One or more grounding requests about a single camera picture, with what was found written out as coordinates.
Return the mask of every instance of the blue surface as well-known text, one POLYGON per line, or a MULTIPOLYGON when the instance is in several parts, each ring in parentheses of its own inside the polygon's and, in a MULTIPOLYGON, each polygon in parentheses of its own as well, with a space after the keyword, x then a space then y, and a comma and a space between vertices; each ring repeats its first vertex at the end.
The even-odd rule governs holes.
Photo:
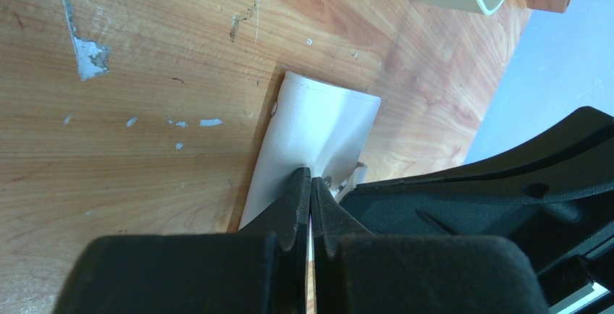
POLYGON ((614 116, 614 0, 533 13, 465 163, 520 145, 580 106, 614 116))

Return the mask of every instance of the white scratch line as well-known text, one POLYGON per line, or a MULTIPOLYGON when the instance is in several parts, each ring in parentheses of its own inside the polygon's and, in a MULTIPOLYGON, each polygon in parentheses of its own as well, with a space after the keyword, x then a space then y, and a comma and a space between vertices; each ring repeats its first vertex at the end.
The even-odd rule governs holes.
POLYGON ((260 23, 260 0, 256 0, 256 39, 254 43, 258 42, 258 24, 260 23))
POLYGON ((201 127, 217 126, 218 124, 223 123, 224 122, 220 119, 201 120, 201 127))
POLYGON ((130 126, 134 125, 134 123, 136 123, 136 120, 138 120, 138 118, 136 116, 133 117, 132 119, 128 120, 126 122, 126 127, 130 127, 130 126))

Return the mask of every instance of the wooden table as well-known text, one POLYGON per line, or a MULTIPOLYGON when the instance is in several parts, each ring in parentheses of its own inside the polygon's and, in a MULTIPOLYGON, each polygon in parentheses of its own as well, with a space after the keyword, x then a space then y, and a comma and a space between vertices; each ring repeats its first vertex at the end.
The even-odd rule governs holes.
POLYGON ((80 81, 62 0, 1 0, 0 313, 49 312, 98 236, 234 231, 286 70, 382 98, 369 180, 457 166, 530 16, 524 0, 491 17, 418 0, 70 1, 76 33, 112 47, 109 74, 80 81))

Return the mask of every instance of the peeled paint patch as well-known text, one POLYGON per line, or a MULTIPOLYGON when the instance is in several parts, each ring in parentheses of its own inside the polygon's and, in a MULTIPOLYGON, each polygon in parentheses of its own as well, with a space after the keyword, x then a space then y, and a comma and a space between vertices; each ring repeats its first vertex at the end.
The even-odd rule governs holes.
POLYGON ((217 126, 218 124, 223 124, 220 119, 211 119, 211 120, 201 120, 201 127, 210 127, 217 126))
POLYGON ((136 123, 136 120, 138 120, 138 118, 136 116, 133 117, 132 119, 128 120, 126 122, 126 127, 130 127, 130 126, 134 125, 134 123, 136 123))
POLYGON ((75 34, 77 29, 72 24, 72 4, 69 0, 63 1, 66 22, 72 39, 72 47, 75 49, 75 57, 77 59, 77 71, 79 76, 81 76, 81 80, 85 81, 92 77, 105 75, 109 72, 106 62, 109 60, 109 55, 111 55, 111 46, 77 36, 75 34))

